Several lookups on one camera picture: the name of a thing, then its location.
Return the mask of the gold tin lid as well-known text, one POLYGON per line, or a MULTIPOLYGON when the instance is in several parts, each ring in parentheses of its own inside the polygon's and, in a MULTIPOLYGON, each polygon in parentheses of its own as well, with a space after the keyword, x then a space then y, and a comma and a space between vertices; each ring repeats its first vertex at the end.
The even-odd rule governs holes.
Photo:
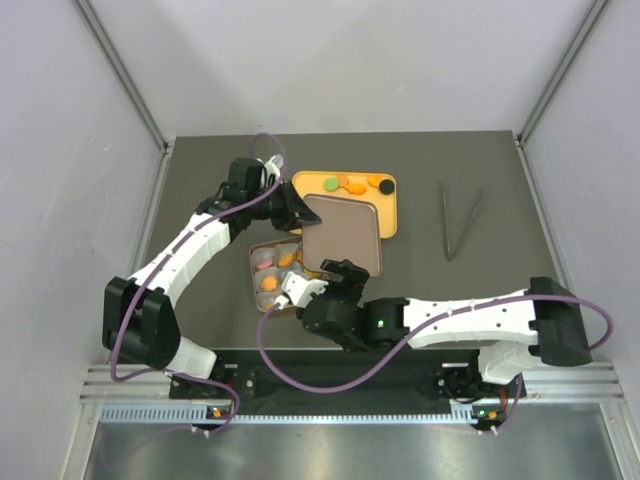
POLYGON ((369 202, 308 194, 305 203, 321 223, 302 228, 302 264, 323 272, 325 260, 349 260, 371 277, 383 270, 380 227, 376 207, 369 202))

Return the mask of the gold cookie tin box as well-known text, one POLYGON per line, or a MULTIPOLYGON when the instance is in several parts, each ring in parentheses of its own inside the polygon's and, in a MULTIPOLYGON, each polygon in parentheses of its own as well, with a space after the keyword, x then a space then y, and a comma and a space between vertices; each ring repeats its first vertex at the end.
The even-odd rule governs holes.
POLYGON ((255 302, 260 312, 272 307, 282 293, 282 285, 289 272, 303 273, 301 251, 299 236, 259 244, 249 250, 255 302))

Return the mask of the orange swirl cookie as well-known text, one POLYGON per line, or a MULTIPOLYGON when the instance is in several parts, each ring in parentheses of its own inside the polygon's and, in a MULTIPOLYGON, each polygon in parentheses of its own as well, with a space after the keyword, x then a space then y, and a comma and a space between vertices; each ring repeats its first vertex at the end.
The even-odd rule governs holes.
POLYGON ((260 283, 260 288, 264 292, 273 292, 279 287, 279 280, 276 276, 265 276, 260 283))

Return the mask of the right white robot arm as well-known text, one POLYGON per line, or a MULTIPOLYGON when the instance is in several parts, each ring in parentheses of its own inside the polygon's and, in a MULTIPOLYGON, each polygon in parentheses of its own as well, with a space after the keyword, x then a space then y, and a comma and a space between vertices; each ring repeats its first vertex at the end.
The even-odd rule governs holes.
POLYGON ((364 384, 404 348, 478 345, 477 364, 469 367, 466 380, 481 396, 540 365, 573 368, 593 360, 579 299, 547 277, 534 277, 527 289, 488 299, 385 297, 363 302, 368 272, 349 261, 328 265, 340 274, 339 281, 309 279, 297 272, 284 278, 283 291, 302 326, 345 351, 387 353, 360 378, 322 387, 322 394, 364 384))

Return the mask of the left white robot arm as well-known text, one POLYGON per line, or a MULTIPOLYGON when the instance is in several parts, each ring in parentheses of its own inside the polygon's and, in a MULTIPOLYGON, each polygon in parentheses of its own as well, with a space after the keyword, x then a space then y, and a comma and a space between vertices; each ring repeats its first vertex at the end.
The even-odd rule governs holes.
POLYGON ((151 370, 192 377, 205 396, 226 387, 216 354, 185 338, 174 308, 213 257, 255 221, 278 231, 317 225, 320 217, 284 177, 285 159, 236 158, 216 194, 202 201, 186 226, 148 265, 105 288, 102 344, 111 361, 125 358, 151 370))

